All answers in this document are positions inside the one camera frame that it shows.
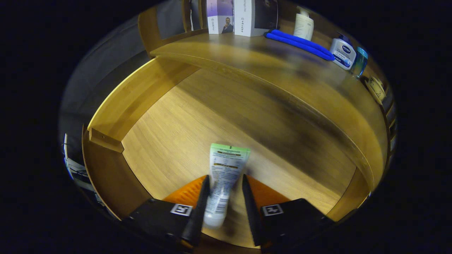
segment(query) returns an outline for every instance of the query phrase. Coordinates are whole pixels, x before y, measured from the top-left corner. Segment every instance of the blue cloth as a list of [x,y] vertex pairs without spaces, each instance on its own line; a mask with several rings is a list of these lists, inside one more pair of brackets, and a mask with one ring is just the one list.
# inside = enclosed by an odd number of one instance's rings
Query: blue cloth
[[333,54],[329,52],[326,48],[320,46],[319,44],[305,40],[303,38],[283,33],[279,30],[271,30],[270,32],[265,33],[264,36],[268,39],[283,42],[295,46],[297,48],[306,50],[309,53],[319,56],[325,60],[328,61],[334,60]]

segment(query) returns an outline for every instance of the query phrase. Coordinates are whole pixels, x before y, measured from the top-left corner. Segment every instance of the white tube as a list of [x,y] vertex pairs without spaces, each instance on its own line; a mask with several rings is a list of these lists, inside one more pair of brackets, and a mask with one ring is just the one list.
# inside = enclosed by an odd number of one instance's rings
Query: white tube
[[210,146],[210,195],[204,225],[219,228],[226,218],[229,194],[250,156],[248,148],[212,144]]

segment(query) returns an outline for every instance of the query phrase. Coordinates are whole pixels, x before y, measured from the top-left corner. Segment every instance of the wooden floor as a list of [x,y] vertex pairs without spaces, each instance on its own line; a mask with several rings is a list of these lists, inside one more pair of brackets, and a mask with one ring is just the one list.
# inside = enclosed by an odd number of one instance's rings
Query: wooden floor
[[[248,147],[246,171],[290,199],[327,213],[356,166],[315,126],[259,84],[200,69],[161,97],[122,141],[141,184],[163,199],[209,173],[211,143]],[[203,233],[253,248],[241,179],[219,230]]]

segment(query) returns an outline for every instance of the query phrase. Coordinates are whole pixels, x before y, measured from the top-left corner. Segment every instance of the wooden plank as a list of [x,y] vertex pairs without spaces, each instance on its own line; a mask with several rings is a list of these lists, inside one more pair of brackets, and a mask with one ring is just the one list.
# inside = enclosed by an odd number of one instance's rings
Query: wooden plank
[[326,215],[334,221],[339,221],[353,209],[359,208],[370,193],[363,174],[358,169],[337,204]]
[[201,29],[206,29],[207,27],[207,0],[199,0],[198,2],[198,15],[199,15],[199,24]]
[[138,181],[122,153],[89,141],[82,136],[83,160],[96,193],[119,220],[126,217],[151,195]]
[[92,128],[122,141],[138,119],[181,80],[199,67],[171,59],[155,58],[130,74],[102,102],[91,119]]
[[336,64],[264,37],[233,34],[200,34],[151,54],[278,87],[333,140],[342,139],[372,189],[380,181],[388,146],[384,115],[360,81]]
[[182,0],[182,23],[184,24],[185,32],[192,31],[192,23],[190,19],[191,8],[190,8],[190,0]]
[[89,141],[118,153],[124,151],[124,147],[119,140],[111,138],[93,128],[91,128],[91,131],[89,132]]
[[[251,149],[247,171],[323,213],[347,188],[356,166],[327,133],[280,98],[279,90],[200,69],[162,96],[124,137],[124,156],[155,198],[208,174],[211,143]],[[231,194],[219,240],[253,248],[241,179]]]
[[148,55],[149,51],[164,45],[157,24],[157,6],[151,7],[138,15],[138,31]]
[[138,30],[140,31],[140,36],[141,40],[143,41],[144,48],[146,49],[146,52],[148,53],[150,58],[153,58],[153,56],[151,56],[149,52],[158,47],[193,35],[208,32],[207,26],[199,30],[191,31],[190,15],[186,15],[186,10],[184,9],[187,8],[187,4],[182,5],[182,8],[184,29],[186,33],[181,33],[164,40],[162,40],[160,36],[159,26],[157,24],[157,7],[154,6],[152,8],[149,8],[138,15]]

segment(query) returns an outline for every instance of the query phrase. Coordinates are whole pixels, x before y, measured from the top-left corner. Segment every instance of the white bottle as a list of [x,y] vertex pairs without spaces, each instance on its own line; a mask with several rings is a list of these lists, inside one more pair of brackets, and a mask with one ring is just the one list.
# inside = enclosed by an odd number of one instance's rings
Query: white bottle
[[352,42],[343,34],[339,33],[339,38],[333,39],[330,52],[334,56],[334,63],[344,70],[350,70],[356,58]]
[[314,21],[309,18],[309,14],[305,9],[300,6],[297,9],[300,13],[297,13],[297,17],[295,18],[293,35],[310,41],[312,39],[312,32],[314,31]]

